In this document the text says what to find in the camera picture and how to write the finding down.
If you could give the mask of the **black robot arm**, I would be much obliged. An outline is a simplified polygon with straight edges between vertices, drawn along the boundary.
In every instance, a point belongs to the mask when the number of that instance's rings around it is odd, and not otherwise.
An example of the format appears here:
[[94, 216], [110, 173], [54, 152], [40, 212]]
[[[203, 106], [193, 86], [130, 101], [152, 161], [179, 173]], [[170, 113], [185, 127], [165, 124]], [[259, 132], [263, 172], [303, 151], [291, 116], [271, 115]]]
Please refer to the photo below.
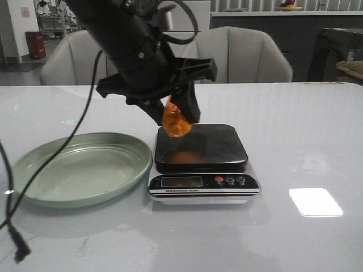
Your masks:
[[159, 1], [67, 1], [67, 5], [117, 70], [99, 81], [96, 89], [102, 97], [125, 96], [127, 104], [161, 124], [161, 99], [171, 96], [190, 123], [199, 122], [195, 81], [214, 81], [217, 67], [211, 58], [174, 55], [170, 44], [186, 45], [192, 39], [166, 33], [172, 6], [160, 7]]

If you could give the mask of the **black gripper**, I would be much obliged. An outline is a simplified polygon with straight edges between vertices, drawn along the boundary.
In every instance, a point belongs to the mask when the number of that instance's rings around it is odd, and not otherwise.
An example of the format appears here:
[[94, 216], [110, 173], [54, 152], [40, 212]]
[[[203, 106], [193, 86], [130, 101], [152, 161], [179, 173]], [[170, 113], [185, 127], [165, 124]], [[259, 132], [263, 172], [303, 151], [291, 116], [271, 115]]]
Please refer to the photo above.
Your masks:
[[154, 99], [167, 96], [178, 87], [171, 95], [171, 102], [190, 123], [199, 123], [201, 112], [192, 82], [216, 80], [214, 59], [175, 57], [166, 42], [155, 48], [137, 50], [123, 58], [108, 58], [117, 73], [98, 82], [96, 90], [101, 97], [117, 94], [137, 99], [136, 105], [161, 126], [164, 105], [159, 99]]

